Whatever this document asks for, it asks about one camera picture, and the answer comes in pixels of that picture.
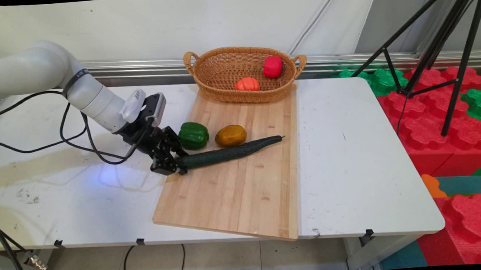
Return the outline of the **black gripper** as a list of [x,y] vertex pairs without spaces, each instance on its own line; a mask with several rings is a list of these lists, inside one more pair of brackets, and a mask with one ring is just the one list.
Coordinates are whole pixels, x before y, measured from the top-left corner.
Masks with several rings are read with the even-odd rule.
[[129,158],[134,152],[140,151],[152,158],[151,172],[160,175],[187,174],[181,157],[188,153],[182,148],[179,136],[171,127],[156,126],[155,121],[153,117],[141,117],[118,130],[118,135],[131,146],[124,157]]

